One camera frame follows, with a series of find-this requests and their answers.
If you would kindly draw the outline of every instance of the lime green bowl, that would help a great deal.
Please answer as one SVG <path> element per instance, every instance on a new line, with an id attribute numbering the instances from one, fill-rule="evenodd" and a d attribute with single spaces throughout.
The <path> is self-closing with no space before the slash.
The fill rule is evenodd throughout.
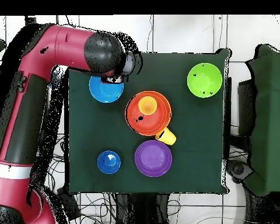
<path id="1" fill-rule="evenodd" d="M 193 95 L 200 98 L 211 97 L 221 88 L 222 75 L 213 64 L 197 64 L 189 72 L 187 84 Z"/>

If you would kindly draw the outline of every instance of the blue bowl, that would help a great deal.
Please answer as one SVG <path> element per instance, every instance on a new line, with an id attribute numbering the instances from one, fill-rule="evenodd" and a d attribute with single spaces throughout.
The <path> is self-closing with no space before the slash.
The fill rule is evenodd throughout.
<path id="1" fill-rule="evenodd" d="M 93 98 L 102 103 L 116 101 L 124 90 L 123 83 L 103 83 L 100 77 L 91 76 L 89 79 L 89 91 Z"/>
<path id="2" fill-rule="evenodd" d="M 120 168 L 120 158 L 113 151 L 104 151 L 97 158 L 97 166 L 102 173 L 116 173 Z"/>

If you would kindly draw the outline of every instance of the dark green tablecloth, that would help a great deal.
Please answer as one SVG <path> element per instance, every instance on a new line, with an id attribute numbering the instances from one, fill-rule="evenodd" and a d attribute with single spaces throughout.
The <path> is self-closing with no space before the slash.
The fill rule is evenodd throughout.
<path id="1" fill-rule="evenodd" d="M 245 183 L 257 195 L 280 191 L 280 52 L 261 45 L 248 63 L 257 88 L 250 163 Z"/>
<path id="2" fill-rule="evenodd" d="M 189 91 L 187 75 L 201 62 L 216 65 L 224 75 L 229 50 L 219 54 L 142 56 L 142 71 L 130 76 L 121 97 L 110 104 L 99 103 L 91 96 L 89 74 L 70 71 L 70 191 L 225 193 L 221 185 L 223 85 L 216 95 L 200 99 Z M 157 178 L 144 176 L 134 163 L 136 148 L 154 136 L 136 134 L 124 118 L 129 99 L 143 90 L 167 97 L 172 107 L 169 129 L 177 137 L 169 147 L 171 168 Z M 97 157 L 106 150 L 117 152 L 121 158 L 120 170 L 112 175 L 97 168 Z"/>

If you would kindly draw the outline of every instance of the cup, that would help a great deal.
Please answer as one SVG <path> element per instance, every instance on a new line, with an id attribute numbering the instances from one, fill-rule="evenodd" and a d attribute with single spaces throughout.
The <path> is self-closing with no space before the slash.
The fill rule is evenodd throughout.
<path id="1" fill-rule="evenodd" d="M 139 111 L 144 115 L 152 115 L 157 106 L 155 98 L 151 96 L 144 96 L 138 103 Z"/>
<path id="2" fill-rule="evenodd" d="M 176 136 L 166 127 L 163 131 L 156 134 L 156 140 L 164 144 L 173 145 L 176 141 Z"/>

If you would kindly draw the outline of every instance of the red robot arm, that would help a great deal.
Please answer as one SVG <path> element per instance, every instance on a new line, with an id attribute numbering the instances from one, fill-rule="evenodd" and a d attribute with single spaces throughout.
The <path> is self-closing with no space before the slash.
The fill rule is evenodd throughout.
<path id="1" fill-rule="evenodd" d="M 15 99 L 0 137 L 0 206 L 20 212 L 25 224 L 31 224 L 39 213 L 38 207 L 29 209 L 26 195 L 52 69 L 65 65 L 116 78 L 126 68 L 133 70 L 131 64 L 135 61 L 131 55 L 124 52 L 116 37 L 102 31 L 48 24 L 37 32 L 24 50 L 13 78 Z M 40 199 L 32 195 L 31 200 Z M 55 224 L 53 216 L 42 219 L 42 223 Z"/>

